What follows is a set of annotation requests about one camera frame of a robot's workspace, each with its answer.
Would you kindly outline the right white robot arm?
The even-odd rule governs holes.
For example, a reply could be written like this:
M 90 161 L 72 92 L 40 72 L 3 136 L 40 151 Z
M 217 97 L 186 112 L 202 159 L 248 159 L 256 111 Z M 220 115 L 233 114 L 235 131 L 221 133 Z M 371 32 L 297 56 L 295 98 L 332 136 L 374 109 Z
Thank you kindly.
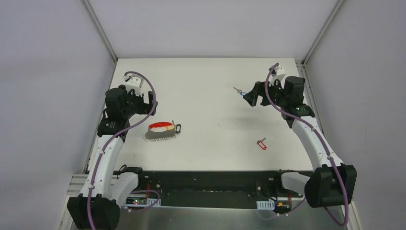
M 275 105 L 281 111 L 287 125 L 300 139 L 313 167 L 310 176 L 284 171 L 272 182 L 272 191 L 284 196 L 290 190 L 306 197 L 310 207 L 348 205 L 357 178 L 353 165 L 346 165 L 331 149 L 317 125 L 310 106 L 304 103 L 305 79 L 289 76 L 284 84 L 274 78 L 267 85 L 256 82 L 253 89 L 243 92 L 242 97 L 250 106 Z

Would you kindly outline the black tag key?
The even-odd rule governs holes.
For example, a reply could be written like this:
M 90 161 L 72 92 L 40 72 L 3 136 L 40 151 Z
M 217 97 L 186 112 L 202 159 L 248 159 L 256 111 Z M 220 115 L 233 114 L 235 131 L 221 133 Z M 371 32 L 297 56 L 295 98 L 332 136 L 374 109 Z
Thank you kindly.
M 181 132 L 181 124 L 176 125 L 175 133 L 179 134 Z

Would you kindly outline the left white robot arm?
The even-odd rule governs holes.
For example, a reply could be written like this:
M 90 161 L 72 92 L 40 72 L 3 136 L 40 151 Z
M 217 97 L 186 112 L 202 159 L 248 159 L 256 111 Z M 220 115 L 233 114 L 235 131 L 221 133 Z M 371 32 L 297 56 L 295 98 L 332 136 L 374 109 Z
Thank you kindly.
M 140 125 L 156 112 L 155 90 L 148 92 L 148 103 L 143 94 L 127 90 L 121 85 L 105 93 L 105 108 L 97 127 L 98 156 L 76 197 L 70 197 L 67 209 L 79 230 L 114 230 L 120 219 L 120 209 L 133 192 L 145 190 L 145 179 L 137 173 L 125 172 L 111 184 L 118 155 L 130 129 Z

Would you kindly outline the red tag key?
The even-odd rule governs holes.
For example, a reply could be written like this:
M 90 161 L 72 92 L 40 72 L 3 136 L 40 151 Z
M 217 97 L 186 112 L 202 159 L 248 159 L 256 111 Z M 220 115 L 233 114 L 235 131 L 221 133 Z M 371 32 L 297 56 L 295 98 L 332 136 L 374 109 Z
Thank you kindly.
M 264 141 L 266 140 L 266 138 L 260 139 L 257 141 L 257 145 L 262 149 L 262 150 L 266 150 L 267 146 L 265 145 Z

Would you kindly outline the grey red keyring holder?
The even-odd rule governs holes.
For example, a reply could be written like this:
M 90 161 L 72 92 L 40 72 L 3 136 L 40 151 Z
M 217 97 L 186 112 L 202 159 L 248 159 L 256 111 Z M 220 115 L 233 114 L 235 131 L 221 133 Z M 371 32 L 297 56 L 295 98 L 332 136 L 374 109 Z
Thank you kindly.
M 170 125 L 171 122 L 156 122 L 148 126 L 147 132 L 144 134 L 143 138 L 145 141 L 164 141 L 170 140 L 176 137 L 175 129 L 166 130 L 166 126 Z

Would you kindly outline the yellow tag key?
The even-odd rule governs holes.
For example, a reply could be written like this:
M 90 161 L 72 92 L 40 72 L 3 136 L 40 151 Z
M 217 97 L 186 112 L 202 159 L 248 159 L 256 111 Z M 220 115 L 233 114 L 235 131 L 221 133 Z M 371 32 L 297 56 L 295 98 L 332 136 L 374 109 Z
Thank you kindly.
M 176 129 L 176 124 L 172 120 L 171 124 L 166 126 L 165 128 L 166 128 L 166 130 L 174 130 L 174 129 Z

